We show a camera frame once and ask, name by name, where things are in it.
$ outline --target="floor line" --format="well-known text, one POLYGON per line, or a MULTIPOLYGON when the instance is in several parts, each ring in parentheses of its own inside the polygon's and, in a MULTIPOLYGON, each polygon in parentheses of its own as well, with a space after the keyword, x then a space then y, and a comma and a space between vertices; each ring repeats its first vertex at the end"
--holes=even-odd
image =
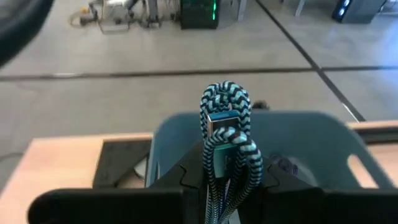
POLYGON ((270 19, 276 24, 276 26, 285 34, 296 49, 303 55, 307 62, 315 69, 318 76, 323 80, 327 87, 335 94, 340 100, 343 106, 358 122, 366 121, 361 113, 354 107, 354 105, 345 97, 345 95, 337 88, 337 86, 327 77, 325 72, 318 66, 317 63, 311 58, 311 56, 304 50, 304 48, 293 38, 293 36, 285 29, 285 27, 271 14, 271 12, 259 1, 256 0, 261 9, 270 17, 270 19))
POLYGON ((166 72, 129 72, 129 73, 55 73, 49 75, 0 75, 0 82, 34 80, 69 80, 91 78, 137 78, 137 77, 176 77, 190 75, 236 75, 249 73, 300 73, 314 72, 314 68, 237 68, 217 70, 180 70, 166 72))
POLYGON ((321 70, 324 72, 380 71, 380 70, 398 70, 398 66, 322 67, 321 70))

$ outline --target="black machine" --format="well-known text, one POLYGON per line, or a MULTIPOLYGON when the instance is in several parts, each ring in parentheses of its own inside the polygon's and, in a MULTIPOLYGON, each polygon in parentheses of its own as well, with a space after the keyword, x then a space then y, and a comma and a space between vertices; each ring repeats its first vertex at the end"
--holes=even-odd
POLYGON ((181 29, 216 29, 221 0, 180 0, 181 29))
POLYGON ((386 0, 339 0, 332 18, 340 23, 369 24, 386 0))

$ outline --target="black and blue braided cable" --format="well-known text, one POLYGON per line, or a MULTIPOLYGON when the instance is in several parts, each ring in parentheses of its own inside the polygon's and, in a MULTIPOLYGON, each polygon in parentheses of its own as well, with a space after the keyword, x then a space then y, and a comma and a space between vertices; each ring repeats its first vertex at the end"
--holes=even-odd
POLYGON ((228 222, 234 210, 261 182, 262 157, 256 144, 250 139, 250 114, 251 105, 247 91, 233 82, 212 84, 203 93, 200 103, 200 123, 205 142, 203 166, 208 178, 209 190, 205 224, 228 222), (228 111, 229 105, 239 114, 239 129, 223 127, 208 136, 206 115, 228 111), (235 144, 239 149, 227 190, 225 180, 216 180, 213 163, 215 147, 226 143, 235 144), (246 160, 249 161, 249 180, 243 189, 237 189, 246 160))

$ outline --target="concrete floor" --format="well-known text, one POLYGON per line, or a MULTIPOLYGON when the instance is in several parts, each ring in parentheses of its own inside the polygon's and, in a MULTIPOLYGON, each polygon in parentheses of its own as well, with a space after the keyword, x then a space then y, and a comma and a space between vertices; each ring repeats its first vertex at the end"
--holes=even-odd
MULTIPOLYGON (((38 37, 0 71, 0 157, 24 152, 32 138, 153 131, 166 117, 198 110, 210 83, 232 80, 252 100, 273 110, 318 110, 342 121, 354 118, 330 86, 253 0, 243 22, 232 23, 226 6, 217 30, 185 30, 166 22, 161 29, 132 26, 125 34, 102 35, 97 27, 74 29, 67 17, 86 4, 56 0, 38 37), (309 72, 257 72, 134 77, 140 72, 308 68, 309 72), (128 72, 129 78, 36 79, 37 75, 128 72)), ((261 0, 321 67, 358 67, 326 72, 367 119, 398 119, 398 20, 378 17, 368 26, 333 22, 322 0, 294 17, 296 1, 261 0), (360 66, 380 67, 364 71, 360 66)), ((0 189, 18 162, 0 162, 0 189)))

